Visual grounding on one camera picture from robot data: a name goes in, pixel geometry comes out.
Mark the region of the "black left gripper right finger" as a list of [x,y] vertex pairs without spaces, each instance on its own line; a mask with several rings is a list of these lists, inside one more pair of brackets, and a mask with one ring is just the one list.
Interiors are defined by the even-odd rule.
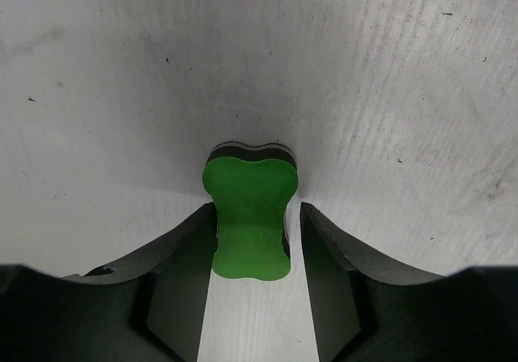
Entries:
[[441,276],[300,208],[304,266],[322,361],[514,361],[517,269],[475,266]]

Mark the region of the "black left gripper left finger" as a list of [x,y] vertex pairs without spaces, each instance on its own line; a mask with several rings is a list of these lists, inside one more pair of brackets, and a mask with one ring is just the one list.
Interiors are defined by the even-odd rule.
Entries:
[[2,360],[195,361],[215,246],[207,203],[85,275],[2,266]]

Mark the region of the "green whiteboard eraser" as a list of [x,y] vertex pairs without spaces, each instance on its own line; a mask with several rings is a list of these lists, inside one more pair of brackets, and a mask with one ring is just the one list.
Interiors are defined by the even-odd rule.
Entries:
[[216,211],[215,274],[261,281],[286,277],[291,260],[285,216],[299,185],[292,151],[279,143],[219,144],[208,156],[202,184]]

